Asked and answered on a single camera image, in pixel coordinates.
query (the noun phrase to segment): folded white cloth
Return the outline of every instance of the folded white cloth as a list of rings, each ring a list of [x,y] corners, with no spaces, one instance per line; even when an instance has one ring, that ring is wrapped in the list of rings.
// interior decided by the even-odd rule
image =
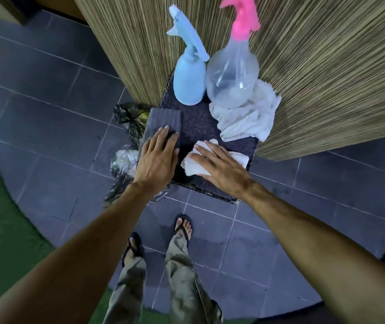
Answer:
[[[209,142],[212,142],[213,144],[218,144],[218,141],[216,139],[211,139]],[[198,144],[199,146],[202,146],[203,148],[215,154],[203,141],[197,141],[196,144]],[[190,158],[190,155],[192,153],[198,153],[199,155],[201,155],[201,153],[196,148],[192,149],[192,151],[186,155],[186,157],[181,163],[182,168],[185,169],[185,174],[187,176],[198,175],[198,174],[210,175],[207,170],[205,170],[203,167],[201,167],[199,164],[197,164],[194,160]],[[246,165],[248,164],[248,161],[249,161],[249,157],[247,155],[244,155],[243,153],[240,153],[240,152],[233,152],[233,151],[230,151],[230,154],[238,163],[242,165],[243,168],[246,168]]]
[[[229,142],[254,136],[263,142],[271,132],[275,111],[281,99],[271,84],[257,79],[252,96],[241,107],[226,109],[211,102],[209,110],[212,117],[218,121],[222,141]]]

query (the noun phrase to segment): person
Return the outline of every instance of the person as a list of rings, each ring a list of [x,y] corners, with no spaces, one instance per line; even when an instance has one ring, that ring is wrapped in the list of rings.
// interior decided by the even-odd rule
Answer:
[[[134,182],[111,207],[0,297],[0,324],[87,323],[121,258],[124,268],[104,322],[139,321],[146,265],[140,237],[131,232],[147,202],[174,175],[178,134],[166,140],[167,135],[168,127],[146,141]],[[345,323],[385,323],[385,264],[272,195],[225,148],[207,145],[214,153],[196,146],[202,155],[191,156],[211,174],[203,177],[254,209],[325,305]],[[180,215],[166,255],[170,321],[221,323],[221,309],[202,288],[188,256],[193,233],[193,221]]]

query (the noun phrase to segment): blue spray nozzle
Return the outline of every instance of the blue spray nozzle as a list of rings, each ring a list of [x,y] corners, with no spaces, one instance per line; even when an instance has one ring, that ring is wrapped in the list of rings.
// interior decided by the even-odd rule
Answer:
[[[180,36],[188,47],[195,48],[195,55],[205,62],[208,61],[210,57],[188,18],[174,4],[170,6],[169,11],[170,15],[173,17],[174,26],[167,32],[167,34]]]

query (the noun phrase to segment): leg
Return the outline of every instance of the leg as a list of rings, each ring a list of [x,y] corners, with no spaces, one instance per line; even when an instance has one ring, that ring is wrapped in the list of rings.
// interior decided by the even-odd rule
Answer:
[[[136,249],[136,242],[129,239]],[[110,297],[109,309],[103,324],[138,323],[141,314],[143,292],[146,281],[146,263],[143,257],[135,257],[132,250],[125,256],[125,267],[119,282]]]
[[[190,223],[179,218],[176,228],[180,225],[184,226],[190,239],[192,234]],[[203,289],[195,272],[182,230],[171,239],[165,263],[171,290],[170,323],[222,323],[221,309]]]

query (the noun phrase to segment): hand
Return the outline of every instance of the hand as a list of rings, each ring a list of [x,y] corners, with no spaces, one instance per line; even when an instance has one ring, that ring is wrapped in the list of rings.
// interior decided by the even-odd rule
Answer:
[[[160,128],[146,140],[141,150],[134,183],[141,185],[152,196],[163,190],[174,176],[179,149],[174,149],[179,133],[174,133],[164,147],[169,127]]]
[[[231,196],[243,199],[249,187],[254,184],[254,180],[249,176],[248,171],[224,147],[208,141],[205,142],[215,154],[195,145],[195,148],[202,155],[196,153],[190,155],[192,160],[201,165],[211,175],[200,176]]]

